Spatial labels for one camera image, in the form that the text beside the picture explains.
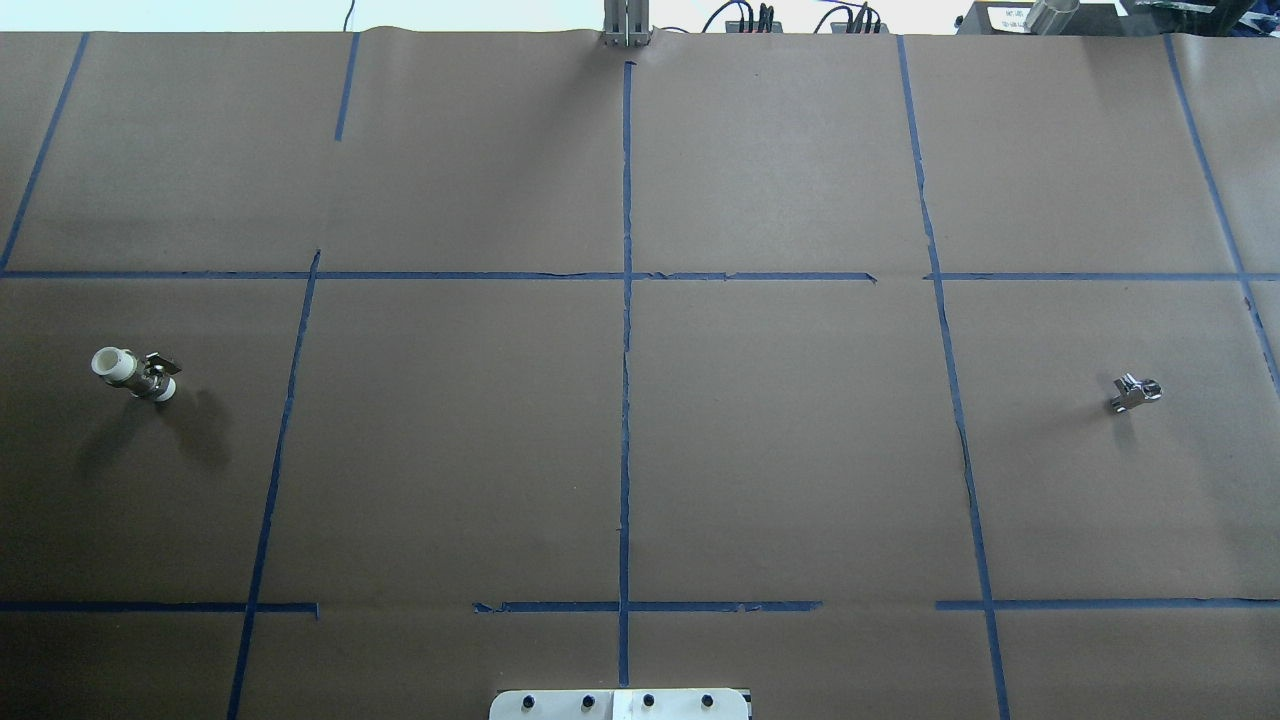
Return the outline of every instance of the blue tape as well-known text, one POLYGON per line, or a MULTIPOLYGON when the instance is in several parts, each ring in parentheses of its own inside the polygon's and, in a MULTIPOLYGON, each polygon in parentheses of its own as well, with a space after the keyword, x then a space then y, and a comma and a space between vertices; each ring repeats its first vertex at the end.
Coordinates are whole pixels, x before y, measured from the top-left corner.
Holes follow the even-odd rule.
POLYGON ((618 687, 631 684, 631 73, 622 65, 622 457, 618 502, 618 687))
POLYGON ((284 438, 289 432, 289 418, 293 414, 293 395, 298 384, 298 360, 302 357, 302 341, 307 334, 307 319, 311 316, 311 300, 316 290, 316 269, 320 266, 320 251, 311 259, 307 291, 302 299, 302 316, 298 319, 298 334, 293 342, 293 361, 289 364, 289 384, 284 393, 284 411, 280 414, 280 432, 275 438, 275 459, 271 461, 271 482, 266 488, 266 506, 262 510, 262 529, 257 537, 257 555, 253 557, 253 577, 250 580, 248 603, 244 609, 244 626, 241 630, 239 653, 236 657, 236 675, 232 679, 232 697, 227 706, 227 720, 236 720, 239 714, 241 692, 244 685, 244 669, 248 664, 250 642, 253 638, 253 616, 257 612, 257 598, 262 589, 262 568, 266 565, 266 546, 271 538, 271 515, 275 512, 275 498, 280 488, 280 468, 284 461, 284 438))
POLYGON ((308 275, 237 270, 13 270, 4 277, 52 281, 305 281, 308 275))
POLYGON ((621 281, 625 273, 522 273, 506 270, 479 272, 360 272, 330 270, 320 273, 323 281, 621 281))
MULTIPOLYGON (((617 602, 503 602, 498 607, 474 602, 476 615, 556 614, 556 612, 618 612, 617 602)), ((628 612, 813 612, 822 607, 818 600, 745 601, 745 602, 627 602, 628 612)))
POLYGON ((342 105, 338 106, 338 127, 333 140, 342 142, 342 132, 347 128, 347 104, 351 101, 351 81, 356 77, 356 54, 360 50, 360 33, 351 33, 351 54, 347 56, 347 79, 342 85, 342 105))
POLYGON ((785 600, 764 602, 632 602, 632 612, 813 612, 822 607, 818 600, 785 600))
MULTIPOLYGON (((1235 282, 1229 273, 942 273, 943 281, 1235 282)), ((931 273, 924 279, 932 281, 931 273)))
POLYGON ((1192 146, 1196 149, 1196 158, 1199 160, 1201 172, 1204 174, 1204 183, 1208 186, 1210 197, 1213 200, 1213 211, 1217 214, 1217 222, 1222 228, 1222 237, 1226 238, 1226 249, 1231 254, 1231 263, 1235 265, 1240 290, 1244 292, 1245 307, 1249 311, 1249 318, 1253 320, 1253 332, 1258 336, 1258 343, 1262 345, 1262 360, 1267 365, 1267 373, 1271 374, 1271 387, 1275 389, 1276 396, 1280 396, 1280 369, 1276 368, 1276 356, 1271 350, 1271 340, 1267 337, 1267 329, 1262 324, 1262 315, 1258 314, 1258 304, 1253 299, 1253 288, 1249 287, 1248 275, 1244 272, 1240 249, 1235 243, 1235 233, 1231 231, 1231 223, 1226 219, 1226 209, 1222 206, 1222 197, 1217 192, 1217 182, 1213 179, 1213 170, 1208 165, 1204 143, 1201 142, 1199 129, 1196 127, 1196 117, 1192 114, 1192 106, 1187 101, 1187 88, 1183 86, 1183 73, 1178 67, 1178 53, 1174 50, 1174 40, 1170 35, 1165 36, 1165 54, 1169 55, 1169 69, 1174 74, 1178 102, 1183 106, 1187 129, 1192 135, 1192 146))
MULTIPOLYGON (((0 602, 0 612, 244 612, 243 602, 0 602)), ((298 612, 320 616, 316 602, 262 603, 259 612, 298 612)))
POLYGON ((1000 652, 996 609, 991 600, 991 575, 987 570, 987 548, 982 533, 982 515, 978 511, 978 488, 973 479, 969 434, 965 430, 964 404, 960 400, 960 378, 956 374, 955 352, 951 346, 951 327, 947 323, 946 299, 942 292, 942 268, 941 260, 938 260, 938 245, 933 234, 933 220, 929 218, 929 205, 924 199, 924 160, 920 154, 920 133, 915 120, 915 102, 911 96, 911 74, 906 61, 906 42, 901 35, 897 36, 897 58, 902 73, 906 122, 911 135, 911 155, 915 160, 915 184, 920 193, 920 215, 924 219, 924 234, 929 240, 929 268, 933 272, 933 296, 938 307, 938 325, 942 331, 942 351, 947 363, 947 379, 951 384, 951 410, 955 415, 956 430, 960 433, 960 448, 964 454, 964 482, 965 488, 969 491, 969 525, 973 532, 974 557, 978 562, 978 582, 982 587, 983 614, 987 621, 987 646, 991 652, 991 673, 996 683, 996 705, 1000 710, 1000 719, 1009 720, 1005 662, 1000 652))
MULTIPOLYGON (((1280 610, 1280 600, 1248 597, 1121 597, 1089 600, 997 600, 996 610, 1280 610)), ((934 603, 942 612, 977 612, 986 603, 972 600, 942 600, 934 603)))
POLYGON ((869 273, 636 273, 643 281, 867 281, 869 273))
POLYGON ((499 612, 617 612, 617 602, 503 602, 492 607, 475 602, 471 607, 476 615, 495 615, 499 612))
POLYGON ((63 109, 67 106, 67 97, 72 94, 72 85, 76 83, 76 73, 79 72, 81 60, 84 59, 84 47, 88 45, 88 33, 81 33, 79 45, 76 46, 76 56, 72 67, 67 70, 67 79, 63 81, 63 92, 58 96, 58 105, 49 118, 49 127, 45 129, 45 140, 40 142, 40 151, 36 152, 36 163, 31 167, 31 176, 27 178, 27 187, 22 191, 22 200, 18 201, 18 210, 13 215, 13 225, 9 227, 9 240, 0 254, 0 273, 9 266, 9 258, 13 255, 13 246, 18 242, 18 233, 22 231, 22 220, 27 217, 27 206, 31 205, 31 193, 36 191, 36 181, 40 179, 40 170, 45 167, 45 158, 49 155, 49 146, 54 142, 54 132, 58 131, 58 122, 63 118, 63 109))

